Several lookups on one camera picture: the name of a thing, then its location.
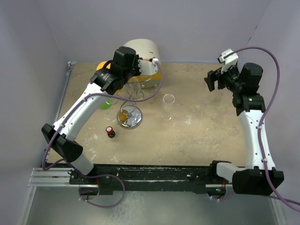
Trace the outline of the orange plastic wine glass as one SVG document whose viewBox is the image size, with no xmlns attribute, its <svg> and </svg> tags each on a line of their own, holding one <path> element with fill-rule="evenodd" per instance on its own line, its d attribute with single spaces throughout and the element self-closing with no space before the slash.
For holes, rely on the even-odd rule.
<svg viewBox="0 0 300 225">
<path fill-rule="evenodd" d="M 100 62 L 97 67 L 96 67 L 96 70 L 100 70 L 106 63 L 107 61 L 103 61 L 103 62 Z"/>
</svg>

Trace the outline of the green plastic wine glass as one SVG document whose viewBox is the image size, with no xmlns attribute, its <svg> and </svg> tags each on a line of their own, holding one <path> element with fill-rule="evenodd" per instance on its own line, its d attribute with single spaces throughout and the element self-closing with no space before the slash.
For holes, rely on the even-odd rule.
<svg viewBox="0 0 300 225">
<path fill-rule="evenodd" d="M 100 107 L 100 110 L 107 110 L 113 105 L 113 98 L 107 99 Z"/>
</svg>

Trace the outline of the clear flute glass front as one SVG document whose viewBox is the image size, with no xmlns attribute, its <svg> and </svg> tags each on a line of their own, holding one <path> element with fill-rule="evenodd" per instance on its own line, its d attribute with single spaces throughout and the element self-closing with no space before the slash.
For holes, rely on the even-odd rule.
<svg viewBox="0 0 300 225">
<path fill-rule="evenodd" d="M 163 111 L 162 111 L 162 119 L 164 121 L 169 121 L 172 116 L 171 116 L 171 111 L 172 111 L 172 107 L 174 105 L 175 102 L 175 96 L 172 94 L 165 94 L 162 98 L 162 107 L 163 107 Z"/>
</svg>

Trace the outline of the clear flute glass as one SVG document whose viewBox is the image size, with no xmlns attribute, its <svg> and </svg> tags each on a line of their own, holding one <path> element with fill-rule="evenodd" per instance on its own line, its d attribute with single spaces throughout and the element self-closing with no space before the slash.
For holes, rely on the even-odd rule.
<svg viewBox="0 0 300 225">
<path fill-rule="evenodd" d="M 164 121 L 169 121 L 172 116 L 171 116 L 171 111 L 172 111 L 172 107 L 174 105 L 175 102 L 175 96 L 172 94 L 165 94 L 162 98 L 162 107 L 163 107 L 163 111 L 162 111 L 162 119 Z"/>
<path fill-rule="evenodd" d="M 203 110 L 205 109 L 205 105 L 204 104 L 195 104 L 196 108 L 199 109 L 199 110 Z"/>
</svg>

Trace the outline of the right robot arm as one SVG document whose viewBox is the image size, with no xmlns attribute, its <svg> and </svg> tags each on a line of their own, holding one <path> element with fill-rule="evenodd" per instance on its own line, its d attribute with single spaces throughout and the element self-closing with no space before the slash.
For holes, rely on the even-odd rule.
<svg viewBox="0 0 300 225">
<path fill-rule="evenodd" d="M 242 70 L 230 66 L 209 71 L 204 78 L 209 91 L 228 89 L 232 92 L 232 104 L 243 128 L 246 146 L 246 165 L 243 168 L 227 161 L 212 162 L 209 180 L 220 183 L 226 179 L 232 183 L 235 193 L 268 196 L 284 181 L 284 173 L 276 169 L 271 157 L 263 115 L 267 112 L 263 97 L 257 92 L 263 68 L 246 63 Z"/>
</svg>

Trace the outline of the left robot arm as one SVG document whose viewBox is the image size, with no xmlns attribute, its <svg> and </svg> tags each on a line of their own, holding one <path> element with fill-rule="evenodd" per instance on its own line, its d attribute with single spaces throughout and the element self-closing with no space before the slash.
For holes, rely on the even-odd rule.
<svg viewBox="0 0 300 225">
<path fill-rule="evenodd" d="M 42 133 L 48 143 L 46 150 L 55 150 L 64 161 L 80 172 L 86 184 L 96 180 L 92 162 L 84 155 L 83 147 L 75 140 L 93 113 L 123 88 L 133 76 L 140 75 L 139 56 L 130 47 L 119 47 L 111 60 L 91 77 L 83 94 L 72 107 L 53 125 L 44 124 Z"/>
</svg>

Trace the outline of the chrome wine glass rack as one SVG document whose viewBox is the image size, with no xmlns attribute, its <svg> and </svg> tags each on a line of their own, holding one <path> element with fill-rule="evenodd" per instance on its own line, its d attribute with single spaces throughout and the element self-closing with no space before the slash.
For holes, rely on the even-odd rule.
<svg viewBox="0 0 300 225">
<path fill-rule="evenodd" d="M 133 77 L 128 83 L 124 84 L 121 90 L 116 91 L 114 96 L 131 100 L 144 99 L 143 86 L 144 84 L 139 80 L 139 77 Z M 120 102 L 120 109 L 117 113 L 118 124 L 124 129 L 137 128 L 143 120 L 142 111 L 137 107 L 137 103 L 119 99 L 112 100 L 113 105 L 118 102 Z"/>
</svg>

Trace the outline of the white round drawer cabinet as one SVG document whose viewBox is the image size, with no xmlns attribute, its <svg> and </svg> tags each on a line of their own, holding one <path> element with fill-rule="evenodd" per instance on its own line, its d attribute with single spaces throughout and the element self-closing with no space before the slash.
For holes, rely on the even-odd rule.
<svg viewBox="0 0 300 225">
<path fill-rule="evenodd" d="M 137 85 L 141 89 L 156 87 L 161 80 L 161 72 L 156 64 L 160 63 L 160 55 L 157 45 L 149 39 L 134 39 L 126 42 L 124 47 L 132 48 L 139 56 L 139 76 L 134 76 L 129 83 Z"/>
</svg>

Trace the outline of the small red-capped bottle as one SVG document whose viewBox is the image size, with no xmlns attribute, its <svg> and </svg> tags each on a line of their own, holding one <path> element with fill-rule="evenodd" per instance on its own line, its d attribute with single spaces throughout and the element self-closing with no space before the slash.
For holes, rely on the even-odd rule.
<svg viewBox="0 0 300 225">
<path fill-rule="evenodd" d="M 105 130 L 107 132 L 108 137 L 110 137 L 110 138 L 114 138 L 115 137 L 115 131 L 114 131 L 114 129 L 111 126 L 106 127 Z"/>
</svg>

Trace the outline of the black mounting rail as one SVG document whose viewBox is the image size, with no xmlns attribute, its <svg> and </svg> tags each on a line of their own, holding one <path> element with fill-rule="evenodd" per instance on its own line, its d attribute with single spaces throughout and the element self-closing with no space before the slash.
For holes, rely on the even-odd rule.
<svg viewBox="0 0 300 225">
<path fill-rule="evenodd" d="M 227 182 L 210 166 L 102 165 L 87 178 L 69 170 L 70 184 L 83 195 L 112 195 L 115 191 L 192 192 L 224 196 Z"/>
</svg>

